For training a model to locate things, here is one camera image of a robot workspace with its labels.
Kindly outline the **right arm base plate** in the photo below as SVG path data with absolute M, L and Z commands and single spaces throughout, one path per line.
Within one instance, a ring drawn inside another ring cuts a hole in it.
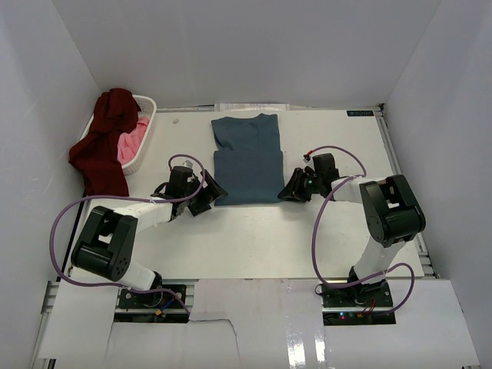
M 378 289 L 355 295 L 352 291 L 328 289 L 318 284 L 314 293 L 321 297 L 325 327 L 394 325 L 393 298 L 389 284 L 384 282 Z

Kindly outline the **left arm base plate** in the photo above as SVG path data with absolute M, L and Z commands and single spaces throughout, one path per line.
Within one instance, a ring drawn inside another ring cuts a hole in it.
M 116 323 L 186 324 L 188 321 L 188 313 L 172 294 L 136 294 L 128 289 L 119 292 L 114 315 Z

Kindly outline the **teal blue t shirt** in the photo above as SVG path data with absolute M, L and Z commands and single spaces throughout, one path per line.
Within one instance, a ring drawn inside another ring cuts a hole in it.
M 217 150 L 214 179 L 228 193 L 220 207 L 276 204 L 284 188 L 278 116 L 225 117 L 211 122 Z

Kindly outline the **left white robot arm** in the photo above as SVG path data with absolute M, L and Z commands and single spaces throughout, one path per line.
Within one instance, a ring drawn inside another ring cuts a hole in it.
M 177 166 L 148 202 L 92 208 L 72 252 L 72 265 L 136 290 L 136 298 L 144 306 L 158 304 L 163 291 L 161 276 L 132 260 L 135 239 L 148 228 L 173 221 L 186 209 L 197 216 L 210 210 L 215 200 L 228 196 L 208 171 L 201 175 L 198 178 L 191 168 Z

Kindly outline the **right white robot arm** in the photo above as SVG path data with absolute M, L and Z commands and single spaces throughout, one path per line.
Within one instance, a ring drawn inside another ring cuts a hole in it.
M 347 282 L 334 284 L 324 280 L 316 261 L 319 213 L 311 239 L 311 259 L 315 274 L 324 291 L 342 290 L 348 300 L 363 307 L 372 301 L 375 291 L 386 284 L 391 263 L 406 243 L 426 227 L 424 213 L 403 175 L 369 180 L 365 175 L 342 177 L 330 153 L 304 156 L 312 167 L 295 168 L 291 179 L 278 194 L 285 201 L 306 203 L 314 194 L 324 198 L 322 208 L 330 201 L 361 204 L 370 237 L 358 262 L 349 271 Z

